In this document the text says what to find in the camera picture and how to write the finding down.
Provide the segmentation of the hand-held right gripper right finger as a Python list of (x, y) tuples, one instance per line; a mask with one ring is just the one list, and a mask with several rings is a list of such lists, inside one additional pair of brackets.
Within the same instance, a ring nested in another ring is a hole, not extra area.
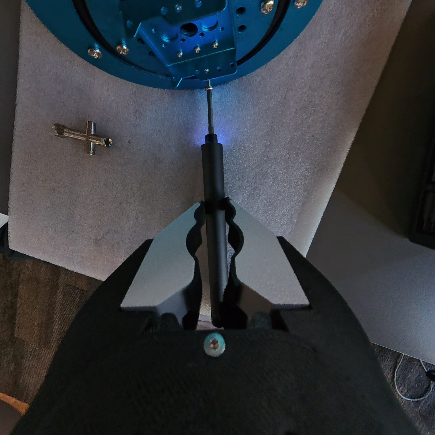
[(231, 256), (221, 302), (224, 328), (244, 329), (258, 312), (309, 306), (297, 276), (275, 234), (233, 199), (226, 199)]

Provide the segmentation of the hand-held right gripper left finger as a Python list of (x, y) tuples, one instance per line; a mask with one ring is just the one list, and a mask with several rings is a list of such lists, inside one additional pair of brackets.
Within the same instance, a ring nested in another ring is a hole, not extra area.
[(204, 221), (204, 202), (196, 203), (155, 236), (121, 309), (174, 314), (184, 329), (196, 329), (202, 299), (196, 252)]

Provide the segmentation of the black electric screwdriver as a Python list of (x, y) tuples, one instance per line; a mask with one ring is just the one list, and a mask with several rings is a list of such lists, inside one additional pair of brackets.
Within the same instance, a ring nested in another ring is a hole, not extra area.
[(204, 185), (206, 237), (210, 288), (211, 322), (222, 327), (220, 303), (227, 285), (227, 243), (225, 221), (225, 182), (223, 147), (215, 134), (213, 118), (213, 87), (208, 81), (208, 134), (201, 146)]

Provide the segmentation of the blue round turntable base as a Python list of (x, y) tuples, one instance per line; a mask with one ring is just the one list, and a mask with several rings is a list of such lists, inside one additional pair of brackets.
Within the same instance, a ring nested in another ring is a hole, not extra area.
[(260, 0), (32, 0), (37, 18), (100, 70), (159, 89), (225, 84), (261, 68), (321, 5)]

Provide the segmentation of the grey desk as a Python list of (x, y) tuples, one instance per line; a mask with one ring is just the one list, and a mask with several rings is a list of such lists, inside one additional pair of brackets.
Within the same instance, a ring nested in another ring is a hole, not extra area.
[[(306, 254), (372, 341), (433, 361), (434, 253), (405, 231), (433, 111), (434, 1), (410, 2)], [(1, 1), (1, 146), (11, 151), (22, 4)], [(12, 157), (1, 165), (7, 177)]]

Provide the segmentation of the white foam sheet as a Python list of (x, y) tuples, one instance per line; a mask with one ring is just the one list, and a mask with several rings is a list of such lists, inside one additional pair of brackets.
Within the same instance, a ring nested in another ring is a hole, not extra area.
[[(410, 1), (323, 1), (257, 71), (213, 91), (225, 191), (306, 254)], [(23, 3), (9, 197), (13, 250), (106, 279), (203, 198), (200, 90), (158, 90), (79, 58)], [(55, 123), (112, 139), (54, 135)]]

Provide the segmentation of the silver cross socket wrench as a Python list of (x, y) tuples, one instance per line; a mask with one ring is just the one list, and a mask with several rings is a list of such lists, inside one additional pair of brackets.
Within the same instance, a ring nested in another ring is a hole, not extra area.
[(104, 147), (112, 146), (112, 139), (104, 138), (96, 134), (96, 124), (93, 121), (87, 121), (85, 132), (68, 128), (59, 123), (55, 123), (52, 126), (52, 130), (54, 135), (59, 138), (72, 138), (84, 141), (87, 155), (95, 155), (97, 145)]

